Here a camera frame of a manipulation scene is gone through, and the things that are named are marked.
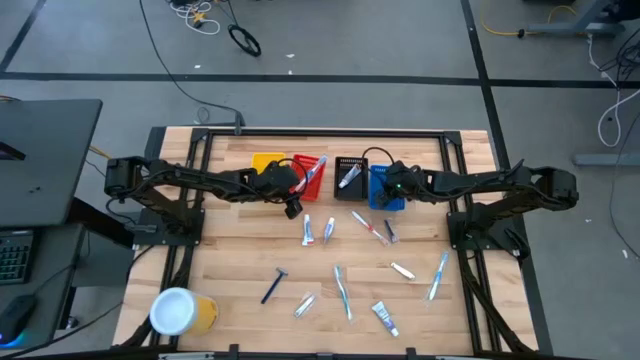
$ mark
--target wooden table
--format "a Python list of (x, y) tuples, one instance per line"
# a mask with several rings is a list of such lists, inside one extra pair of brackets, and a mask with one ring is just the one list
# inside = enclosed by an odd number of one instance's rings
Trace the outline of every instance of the wooden table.
[[(169, 127), (160, 157), (184, 164), (192, 128)], [(495, 170), (485, 131), (461, 131), (469, 173)], [(429, 306), (421, 300), (437, 269), (443, 251), (451, 251), (445, 213), (448, 204), (408, 202), (396, 213), (374, 211), (366, 202), (344, 202), (333, 197), (335, 156), (360, 156), (369, 146), (381, 146), (406, 164), (442, 170), (440, 148), (433, 139), (350, 138), (300, 136), (216, 136), (209, 171), (250, 167), (254, 152), (284, 152), (320, 156), (327, 154), (319, 201), (303, 202), (312, 229), (321, 239), (330, 216), (336, 228), (330, 243), (316, 241), (301, 246), (303, 216), (288, 220), (283, 205), (265, 203), (230, 204), (205, 194), (206, 220), (203, 238), (196, 248), (189, 288), (215, 299), (220, 317), (206, 335), (180, 337), (180, 350), (227, 351), (239, 344), (240, 351), (296, 353), (404, 354), (415, 347), (418, 354), (472, 354), (464, 306), (462, 282), (455, 252), (451, 252), (436, 300)], [(196, 163), (200, 163), (202, 148)], [(388, 164), (379, 151), (367, 154), (370, 164)], [(177, 188), (162, 192), (176, 199)], [(475, 201), (495, 201), (501, 194), (483, 194)], [(351, 216), (357, 210), (375, 226), (391, 217), (401, 239), (383, 247)], [(167, 249), (157, 246), (131, 271), (114, 344), (127, 339), (145, 319), (158, 294)], [(529, 306), (518, 263), (504, 251), (486, 251), (487, 272), (493, 301), (521, 340), (536, 348)], [(417, 276), (413, 282), (389, 268), (397, 262)], [(334, 264), (346, 272), (355, 320), (349, 324), (333, 277)], [(289, 276), (276, 288), (265, 305), (261, 297), (272, 284), (276, 267)], [(293, 312), (303, 294), (318, 296), (312, 310), (300, 319)], [(383, 300), (400, 336), (392, 337), (371, 310)], [(487, 325), (477, 305), (484, 348), (489, 348)]]

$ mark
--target toothpaste tube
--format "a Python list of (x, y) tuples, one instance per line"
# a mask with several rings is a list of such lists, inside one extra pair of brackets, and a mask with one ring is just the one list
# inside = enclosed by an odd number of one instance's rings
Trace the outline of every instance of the toothpaste tube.
[(373, 309), (373, 311), (375, 311), (376, 315), (378, 315), (380, 320), (382, 320), (384, 327), (386, 327), (387, 330), (389, 330), (391, 335), (393, 336), (400, 335), (400, 333), (398, 332), (398, 329), (396, 329), (396, 325), (393, 323), (393, 320), (391, 320), (391, 315), (389, 315), (389, 312), (384, 307), (384, 304), (382, 303), (382, 301), (373, 305), (371, 309)]
[(353, 165), (353, 167), (351, 168), (351, 170), (349, 170), (349, 172), (347, 173), (347, 175), (345, 175), (342, 180), (340, 181), (340, 184), (338, 184), (338, 187), (340, 189), (344, 188), (345, 186), (349, 185), (349, 183), (351, 181), (353, 181), (353, 179), (356, 178), (356, 176), (358, 176), (358, 174), (360, 174), (360, 164), (355, 164)]
[(302, 238), (302, 246), (313, 245), (313, 233), (311, 232), (311, 217), (304, 214), (304, 237)]
[(327, 223), (327, 227), (324, 228), (324, 244), (326, 245), (329, 242), (329, 238), (331, 234), (333, 234), (334, 223), (336, 219), (329, 218), (329, 222)]
[(311, 307), (315, 302), (316, 302), (316, 296), (310, 292), (306, 292), (302, 297), (300, 306), (298, 306), (296, 311), (293, 313), (293, 316), (295, 316), (296, 318), (299, 318), (300, 316), (306, 314), (307, 311), (311, 309)]

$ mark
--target blue box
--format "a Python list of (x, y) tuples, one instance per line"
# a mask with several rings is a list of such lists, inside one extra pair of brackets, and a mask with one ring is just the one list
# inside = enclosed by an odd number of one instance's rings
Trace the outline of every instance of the blue box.
[(378, 204), (376, 204), (376, 192), (378, 192), (379, 190), (382, 190), (382, 182), (380, 182), (380, 179), (382, 179), (382, 181), (387, 179), (387, 165), (372, 165), (371, 166), (371, 171), (376, 173), (376, 175), (374, 174), (369, 174), (369, 207), (372, 208), (373, 210), (386, 210), (386, 211), (399, 211), (399, 210), (404, 210), (404, 203), (405, 203), (405, 199), (393, 199), (389, 205), (387, 205), (384, 208), (381, 208), (380, 206), (378, 206)]

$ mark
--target toothbrush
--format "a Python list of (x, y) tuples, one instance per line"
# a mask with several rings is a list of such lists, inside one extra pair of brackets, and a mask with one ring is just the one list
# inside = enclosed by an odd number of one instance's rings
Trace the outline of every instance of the toothbrush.
[(353, 320), (353, 314), (351, 313), (351, 307), (349, 306), (347, 289), (344, 287), (344, 285), (342, 285), (342, 269), (340, 269), (340, 265), (336, 265), (333, 267), (333, 273), (336, 276), (336, 282), (338, 283), (338, 288), (340, 289), (340, 294), (342, 295), (342, 302), (344, 303), (344, 309), (347, 312), (347, 319), (351, 321)]
[(367, 221), (365, 219), (362, 218), (362, 216), (360, 216), (360, 214), (358, 214), (355, 211), (351, 212), (351, 215), (353, 215), (354, 218), (356, 218), (356, 220), (358, 220), (358, 222), (362, 225), (364, 225), (364, 227), (367, 228), (367, 230), (369, 230), (370, 233), (372, 233), (373, 235), (375, 235), (376, 237), (378, 237), (378, 239), (380, 239), (380, 241), (382, 242), (382, 244), (384, 246), (389, 246), (391, 243), (389, 242), (389, 240), (387, 240), (387, 238), (385, 238), (384, 236), (382, 236), (379, 232), (376, 231), (376, 229), (373, 228), (373, 226), (369, 225), (369, 223), (367, 223)]
[(445, 251), (442, 253), (440, 266), (438, 266), (436, 276), (433, 278), (431, 289), (429, 289), (429, 292), (427, 292), (427, 296), (425, 296), (426, 300), (431, 301), (436, 297), (436, 291), (438, 291), (438, 286), (440, 285), (440, 281), (442, 280), (442, 272), (444, 271), (444, 266), (447, 264), (447, 260), (449, 260), (449, 252)]

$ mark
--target yellow cup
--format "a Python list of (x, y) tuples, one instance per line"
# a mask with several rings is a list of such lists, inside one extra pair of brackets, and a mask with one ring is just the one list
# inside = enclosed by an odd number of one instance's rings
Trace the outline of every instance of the yellow cup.
[(187, 289), (170, 288), (153, 301), (149, 318), (162, 335), (202, 335), (218, 318), (218, 305), (213, 299)]

